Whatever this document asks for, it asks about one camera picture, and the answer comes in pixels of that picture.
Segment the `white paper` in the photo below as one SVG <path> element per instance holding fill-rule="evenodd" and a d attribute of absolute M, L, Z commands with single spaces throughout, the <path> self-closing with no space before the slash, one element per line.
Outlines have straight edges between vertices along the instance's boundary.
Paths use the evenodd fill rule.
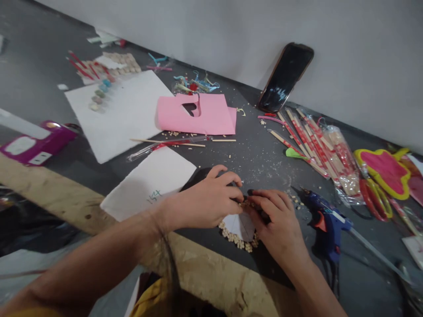
<path fill-rule="evenodd" d="M 407 154 L 408 158 L 413 162 L 413 164 L 417 167 L 420 174 L 423 175 L 423 163 L 416 159 L 413 155 Z"/>
<path fill-rule="evenodd" d="M 108 69 L 122 69 L 128 66 L 127 64 L 116 63 L 111 58 L 108 58 L 104 55 L 97 57 L 95 60 L 106 66 Z"/>
<path fill-rule="evenodd" d="M 242 240 L 250 242 L 254 239 L 256 228 L 247 213 L 227 215 L 223 222 L 230 233 L 238 235 Z"/>
<path fill-rule="evenodd" d="M 176 194 L 189 181 L 196 167 L 168 147 L 153 151 L 100 204 L 100 208 L 123 221 Z"/>
<path fill-rule="evenodd" d="M 173 94 L 152 70 L 117 77 L 103 99 L 101 113 L 89 108 L 97 89 L 97 85 L 86 86 L 65 96 L 100 164 L 137 145 L 131 138 L 148 139 L 161 132 L 156 123 L 157 100 Z"/>
<path fill-rule="evenodd" d="M 117 37 L 117 36 L 112 35 L 110 33 L 104 32 L 100 29 L 96 29 L 96 33 L 101 38 L 101 42 L 103 44 L 120 40 L 120 37 Z"/>

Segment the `popsicle stick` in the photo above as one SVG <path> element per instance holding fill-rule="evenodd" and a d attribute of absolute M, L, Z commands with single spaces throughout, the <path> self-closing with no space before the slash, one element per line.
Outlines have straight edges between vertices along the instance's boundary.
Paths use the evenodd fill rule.
<path fill-rule="evenodd" d="M 135 142 L 150 142 L 150 143 L 164 143 L 164 142 L 172 142 L 172 140 L 168 141 L 155 141 L 155 140 L 147 140 L 147 139 L 130 139 L 131 141 Z M 195 144 L 195 143 L 181 143 L 178 145 L 189 145 L 189 146 L 197 146 L 197 147 L 206 147 L 203 144 Z"/>

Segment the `wooden board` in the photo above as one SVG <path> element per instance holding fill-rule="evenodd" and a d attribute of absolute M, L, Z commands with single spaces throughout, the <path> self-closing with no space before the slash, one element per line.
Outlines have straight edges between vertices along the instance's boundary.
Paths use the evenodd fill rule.
<path fill-rule="evenodd" d="M 91 235 L 116 223 L 100 209 L 102 195 L 44 167 L 26 167 L 0 154 L 0 183 Z M 301 315 L 291 289 L 177 233 L 168 238 L 181 287 L 228 316 Z"/>

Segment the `blue glue gun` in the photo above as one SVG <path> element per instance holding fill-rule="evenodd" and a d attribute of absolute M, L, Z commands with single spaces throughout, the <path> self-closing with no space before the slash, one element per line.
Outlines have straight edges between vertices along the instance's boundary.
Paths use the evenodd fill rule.
<path fill-rule="evenodd" d="M 318 236 L 319 249 L 328 260 L 339 263 L 341 255 L 341 230 L 350 231 L 353 223 L 339 214 L 335 206 L 315 192 L 303 189 L 310 202 L 312 212 L 319 215 L 314 227 L 321 230 Z"/>

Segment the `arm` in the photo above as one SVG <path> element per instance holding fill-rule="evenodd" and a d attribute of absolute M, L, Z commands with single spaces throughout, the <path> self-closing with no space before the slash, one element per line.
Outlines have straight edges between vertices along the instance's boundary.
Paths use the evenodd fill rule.
<path fill-rule="evenodd" d="M 21 290 L 0 309 L 0 316 L 31 307 L 48 307 L 64 316 L 87 316 L 97 299 L 122 281 L 163 234 L 187 227 L 212 228 L 228 214 L 239 214 L 242 202 L 233 172 L 213 167 L 200 183 L 165 199 L 92 238 Z"/>
<path fill-rule="evenodd" d="M 265 225 L 254 209 L 247 210 L 259 238 L 294 284 L 304 315 L 347 316 L 308 254 L 288 195 L 276 190 L 260 190 L 254 191 L 248 200 L 270 217 L 270 223 Z"/>

